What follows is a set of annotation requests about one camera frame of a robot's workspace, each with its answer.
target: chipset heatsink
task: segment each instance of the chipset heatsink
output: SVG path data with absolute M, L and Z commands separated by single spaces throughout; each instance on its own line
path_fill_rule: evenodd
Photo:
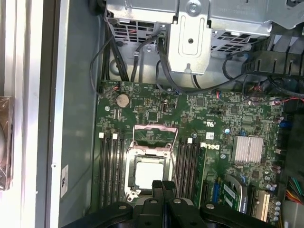
M 264 139 L 254 136 L 235 136 L 233 141 L 232 161 L 235 163 L 261 162 Z

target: motherboard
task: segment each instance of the motherboard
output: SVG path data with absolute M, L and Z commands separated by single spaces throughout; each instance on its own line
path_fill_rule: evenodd
M 223 92 L 219 100 L 214 93 L 184 95 L 130 82 L 107 81 L 102 88 L 96 110 L 92 198 L 99 200 L 92 202 L 94 209 L 119 200 L 135 204 L 151 194 L 153 179 L 174 180 L 176 175 L 177 194 L 197 207 L 213 201 L 276 221 L 280 205 L 273 163 L 280 104 L 240 102 L 243 96 L 235 92 Z

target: white sticker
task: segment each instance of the white sticker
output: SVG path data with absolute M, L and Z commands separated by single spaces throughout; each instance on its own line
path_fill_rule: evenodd
M 192 138 L 188 138 L 188 144 L 192 144 L 193 143 L 193 139 Z
M 114 133 L 113 134 L 113 139 L 118 139 L 118 134 Z
M 68 165 L 66 165 L 61 171 L 61 198 L 67 192 L 67 182 L 68 182 Z
M 206 139 L 214 140 L 214 132 L 207 132 Z
M 226 196 L 224 196 L 224 199 L 225 199 L 226 203 L 227 203 L 230 207 L 233 206 L 232 202 L 231 202 Z
M 103 138 L 104 138 L 104 136 L 105 136 L 105 133 L 100 132 L 98 137 L 99 137 L 100 139 L 103 139 Z
M 226 184 L 224 184 L 224 189 L 230 196 L 232 196 L 232 198 L 236 199 L 236 194 Z

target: blue pcie slot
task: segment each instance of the blue pcie slot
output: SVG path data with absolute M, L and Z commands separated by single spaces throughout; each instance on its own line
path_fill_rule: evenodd
M 214 183 L 213 186 L 213 195 L 212 195 L 212 202 L 213 203 L 218 203 L 218 197 L 219 197 L 219 184 Z

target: connector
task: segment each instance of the connector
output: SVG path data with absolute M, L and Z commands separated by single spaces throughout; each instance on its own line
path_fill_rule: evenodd
M 256 218 L 266 222 L 268 206 L 269 206 L 270 194 L 265 191 L 260 191 L 258 195 L 258 201 L 260 202 L 256 208 Z

